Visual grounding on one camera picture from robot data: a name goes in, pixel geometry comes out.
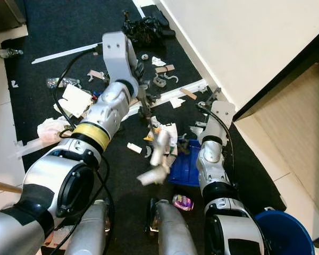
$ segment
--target black carpet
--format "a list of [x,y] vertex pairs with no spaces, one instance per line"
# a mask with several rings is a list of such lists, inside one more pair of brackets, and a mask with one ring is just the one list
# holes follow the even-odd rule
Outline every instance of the black carpet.
[[[11,80],[15,80],[19,85],[18,88],[9,87],[9,90],[17,139],[24,144],[38,137],[38,124],[46,118],[59,117],[53,110],[53,100],[45,80],[58,77],[73,55],[35,65],[31,65],[31,62],[38,57],[100,42],[103,33],[121,29],[124,19],[122,10],[128,10],[131,19],[140,17],[131,0],[91,0],[89,4],[80,0],[25,1],[25,5],[29,36],[3,42],[3,47],[24,50],[23,56],[5,60],[9,84]],[[153,8],[156,7],[149,6],[144,8],[144,11],[151,14]],[[201,79],[176,39],[166,40],[165,45],[165,49],[135,49],[138,57],[143,53],[149,54],[150,57],[155,55],[168,64],[174,64],[176,68],[170,74],[177,75],[180,82],[175,84],[170,80],[165,89],[151,88],[152,92],[166,92]],[[87,82],[86,74],[90,69],[105,70],[101,56],[83,57],[74,65],[68,76],[80,79],[85,89],[102,91],[103,84],[99,80]],[[150,61],[145,61],[144,79],[152,79],[154,74],[154,66]],[[198,92],[196,95],[197,101],[200,101],[205,100],[208,93]],[[204,121],[204,116],[195,108],[195,101],[188,97],[184,99],[186,102],[177,109],[172,109],[170,103],[155,107],[154,115],[163,124],[176,123],[179,135],[188,133],[188,137],[195,138],[189,131],[189,126],[194,125],[195,121]],[[157,240],[143,233],[146,203],[150,197],[171,200],[178,187],[169,183],[141,186],[136,176],[148,169],[149,160],[144,158],[144,150],[138,155],[126,146],[128,142],[132,142],[145,148],[143,137],[148,132],[147,124],[134,115],[122,125],[125,131],[112,140],[105,153],[112,169],[107,186],[112,192],[116,207],[114,236],[108,254],[156,254]],[[285,210],[274,183],[234,126],[231,127],[231,134],[236,181],[239,183],[244,204],[253,214],[261,212],[266,206]],[[25,170],[48,149],[24,156]],[[203,254],[204,216],[199,189],[180,188],[190,193],[195,202],[192,212],[182,214],[190,227],[199,254]]]

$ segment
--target yellow ring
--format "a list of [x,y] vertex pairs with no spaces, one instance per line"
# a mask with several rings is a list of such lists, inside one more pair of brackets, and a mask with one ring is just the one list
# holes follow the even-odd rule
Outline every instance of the yellow ring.
[[110,143],[108,135],[100,128],[91,125],[90,123],[79,124],[72,133],[84,134],[94,139],[105,151],[107,145]]

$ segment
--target blue bucket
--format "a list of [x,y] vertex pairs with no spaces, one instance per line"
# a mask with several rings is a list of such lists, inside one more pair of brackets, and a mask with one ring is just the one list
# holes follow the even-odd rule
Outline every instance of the blue bucket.
[[302,224],[282,211],[265,211],[255,216],[274,255],[315,255],[312,239]]

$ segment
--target white tile floor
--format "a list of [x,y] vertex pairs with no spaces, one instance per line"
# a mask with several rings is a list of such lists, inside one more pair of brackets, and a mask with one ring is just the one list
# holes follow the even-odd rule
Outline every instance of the white tile floor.
[[268,135],[252,115],[236,121],[236,127],[274,181],[286,203],[286,212],[304,225],[313,240],[317,239],[319,210]]
[[[25,25],[1,32],[0,43],[27,34]],[[8,86],[4,61],[0,58],[0,182],[17,186],[22,184],[24,168],[22,159],[13,156],[16,152],[16,135]],[[0,209],[16,202],[18,198],[16,193],[0,191]]]

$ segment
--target black cable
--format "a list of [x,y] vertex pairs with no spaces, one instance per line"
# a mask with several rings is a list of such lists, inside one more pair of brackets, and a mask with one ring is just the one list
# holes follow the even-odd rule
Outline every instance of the black cable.
[[66,136],[66,137],[63,136],[63,134],[64,134],[65,132],[67,132],[67,131],[73,131],[73,130],[72,130],[72,129],[64,129],[62,132],[59,133],[59,137],[60,137],[60,138],[68,138],[68,137],[70,137],[70,136]]
[[[54,250],[50,253],[50,255],[54,255],[56,251],[58,251],[60,249],[61,246],[63,246],[63,244],[70,238],[70,236],[73,234],[73,232],[75,231],[75,229],[77,228],[77,226],[79,225],[79,223],[81,222],[81,219],[84,215],[84,213],[87,211],[87,209],[89,209],[89,207],[94,203],[96,197],[98,196],[98,194],[102,191],[102,189],[104,188],[106,193],[107,193],[107,196],[108,198],[110,199],[110,205],[111,205],[111,215],[112,215],[112,218],[114,220],[114,203],[113,203],[113,199],[112,199],[112,196],[109,192],[109,190],[107,189],[106,187],[106,182],[108,180],[108,177],[110,176],[110,165],[108,163],[108,161],[106,160],[106,158],[102,155],[102,159],[103,161],[105,162],[106,164],[106,174],[105,174],[105,178],[102,179],[102,176],[100,175],[99,171],[97,170],[96,171],[96,174],[98,176],[98,179],[101,183],[99,189],[97,190],[97,192],[95,193],[95,195],[93,196],[93,198],[90,200],[89,204],[86,205],[84,211],[82,212],[82,214],[80,215],[80,217],[78,218],[78,220],[76,221],[76,223],[74,224],[74,226],[71,228],[70,232],[67,234],[67,236],[57,245],[56,248],[54,248]],[[107,251],[107,248],[108,248],[108,245],[109,245],[109,242],[110,242],[110,239],[111,239],[111,233],[112,233],[112,227],[113,227],[113,224],[112,224],[112,221],[111,221],[111,226],[110,226],[110,238],[108,236],[107,240],[106,240],[106,244],[105,244],[105,248],[104,248],[104,254],[106,253]]]
[[62,80],[64,79],[65,75],[69,72],[69,70],[71,69],[72,65],[81,57],[83,57],[84,55],[94,52],[95,49],[88,49],[85,50],[83,52],[81,52],[78,56],[76,56],[75,58],[73,58],[68,65],[66,66],[64,72],[62,73],[62,75],[60,76],[59,80],[57,81],[56,86],[53,88],[53,99],[54,99],[54,103],[56,104],[56,106],[58,107],[58,109],[60,110],[61,114],[65,117],[65,119],[68,121],[68,123],[71,125],[71,128],[73,131],[75,129],[75,125],[73,124],[73,122],[70,120],[70,118],[68,117],[68,115],[66,114],[66,112],[64,111],[63,107],[61,107],[61,105],[59,104],[58,100],[57,100],[57,89],[60,85],[60,83],[62,82]]
[[209,114],[211,117],[213,117],[220,125],[221,127],[225,130],[226,134],[227,134],[227,138],[229,140],[229,145],[230,145],[230,153],[231,153],[231,157],[232,157],[232,184],[235,184],[235,166],[234,166],[234,148],[233,148],[233,142],[232,139],[230,137],[230,132],[229,129],[227,128],[227,126],[224,124],[224,122],[216,115],[214,114],[211,110],[209,110],[208,108],[206,108],[205,106],[203,106],[202,104],[196,104],[197,108],[200,108],[201,110],[205,111],[207,114]]

